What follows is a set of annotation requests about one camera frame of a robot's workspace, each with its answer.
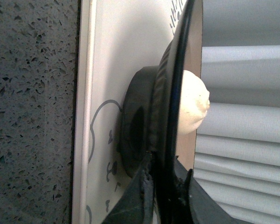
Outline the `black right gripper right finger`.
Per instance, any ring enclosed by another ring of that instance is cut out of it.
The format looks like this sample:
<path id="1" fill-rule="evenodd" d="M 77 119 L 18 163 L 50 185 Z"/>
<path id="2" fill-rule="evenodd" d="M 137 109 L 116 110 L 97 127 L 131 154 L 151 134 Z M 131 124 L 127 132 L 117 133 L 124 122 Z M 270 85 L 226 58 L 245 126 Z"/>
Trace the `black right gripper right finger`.
<path id="1" fill-rule="evenodd" d="M 174 224 L 241 224 L 227 214 L 195 180 L 192 169 L 187 171 L 175 158 Z"/>

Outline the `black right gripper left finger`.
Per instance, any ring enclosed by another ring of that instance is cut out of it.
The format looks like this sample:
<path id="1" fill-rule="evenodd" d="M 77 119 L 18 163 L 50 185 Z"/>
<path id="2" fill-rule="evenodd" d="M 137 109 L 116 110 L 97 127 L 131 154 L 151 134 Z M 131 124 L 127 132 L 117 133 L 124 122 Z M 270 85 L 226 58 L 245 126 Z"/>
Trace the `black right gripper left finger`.
<path id="1" fill-rule="evenodd" d="M 153 155 L 146 153 L 123 196 L 104 224 L 151 224 L 154 211 Z"/>

